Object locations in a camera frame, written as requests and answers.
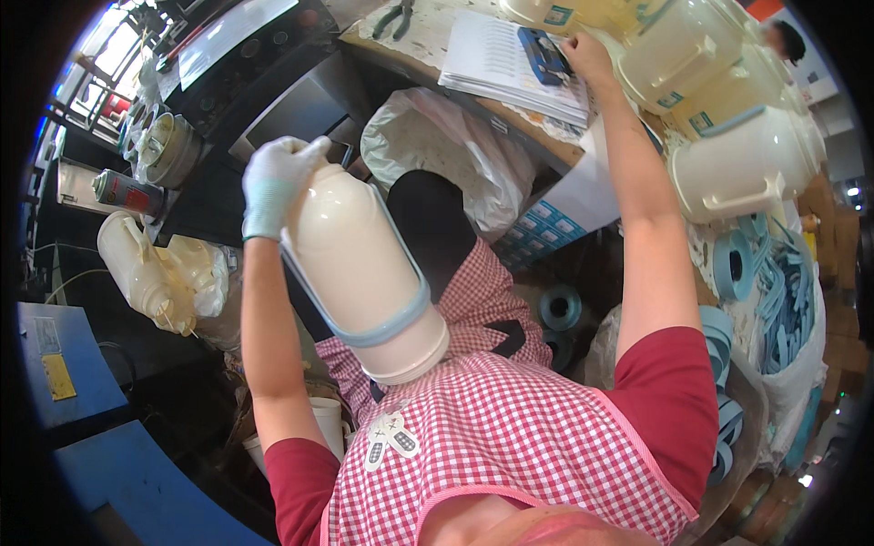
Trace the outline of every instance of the red shirt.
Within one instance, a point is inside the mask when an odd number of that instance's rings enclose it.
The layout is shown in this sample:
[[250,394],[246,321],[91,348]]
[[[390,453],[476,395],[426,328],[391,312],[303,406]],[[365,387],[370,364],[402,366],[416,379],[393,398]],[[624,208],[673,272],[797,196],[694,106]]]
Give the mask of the red shirt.
[[[616,365],[614,389],[606,392],[695,509],[713,463],[714,393],[704,335],[688,327],[659,330],[637,342]],[[282,544],[318,544],[339,461],[327,448],[299,438],[276,442],[264,460]]]

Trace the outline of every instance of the pink gingham apron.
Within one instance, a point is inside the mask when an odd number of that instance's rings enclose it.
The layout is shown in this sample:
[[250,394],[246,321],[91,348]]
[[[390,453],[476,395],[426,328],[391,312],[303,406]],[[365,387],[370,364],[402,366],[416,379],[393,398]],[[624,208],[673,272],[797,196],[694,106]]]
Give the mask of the pink gingham apron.
[[[316,345],[359,423],[323,512],[322,544],[415,544],[428,511],[460,494],[575,505],[664,544],[697,517],[609,399],[549,369],[541,329],[511,287],[477,240],[438,305],[449,360],[410,384],[383,387],[378,404],[341,342]],[[509,359],[489,352],[507,335],[484,325],[514,319],[524,346]],[[386,449],[369,472],[368,425],[394,411],[420,452],[406,458]]]

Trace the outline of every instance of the wooden workbench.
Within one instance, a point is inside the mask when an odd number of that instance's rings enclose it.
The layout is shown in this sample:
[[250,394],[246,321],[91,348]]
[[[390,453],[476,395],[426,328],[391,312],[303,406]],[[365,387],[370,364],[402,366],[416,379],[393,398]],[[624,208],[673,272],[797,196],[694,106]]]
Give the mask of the wooden workbench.
[[340,40],[349,46],[347,51],[350,54],[445,94],[520,142],[559,174],[564,175],[583,156],[583,149],[579,147],[582,134],[578,128],[498,100],[475,97],[437,86],[449,44],[449,33],[455,20],[455,10],[463,8],[505,19],[497,6],[497,0],[418,2],[413,6],[410,30],[401,40],[394,41],[391,36],[400,17],[390,24],[382,39],[374,40],[371,37],[374,25],[395,3],[389,2],[377,8],[357,20],[341,35]]

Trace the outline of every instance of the spray can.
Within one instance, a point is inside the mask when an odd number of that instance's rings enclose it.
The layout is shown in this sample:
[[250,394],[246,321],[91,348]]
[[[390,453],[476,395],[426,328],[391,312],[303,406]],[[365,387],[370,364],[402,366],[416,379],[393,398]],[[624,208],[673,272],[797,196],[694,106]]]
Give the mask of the spray can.
[[146,216],[156,216],[163,203],[163,191],[149,183],[111,169],[104,169],[94,177],[94,195],[97,201],[112,204]]

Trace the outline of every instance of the black pants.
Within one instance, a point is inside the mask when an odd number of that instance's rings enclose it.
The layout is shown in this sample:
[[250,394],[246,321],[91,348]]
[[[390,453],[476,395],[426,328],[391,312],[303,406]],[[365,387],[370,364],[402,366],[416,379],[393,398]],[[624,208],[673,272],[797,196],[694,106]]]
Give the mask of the black pants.
[[[431,301],[437,303],[455,272],[476,244],[464,214],[461,190],[443,176],[413,170],[398,179],[386,202],[400,236],[425,274]],[[286,268],[288,297],[316,342],[334,335],[316,306]]]

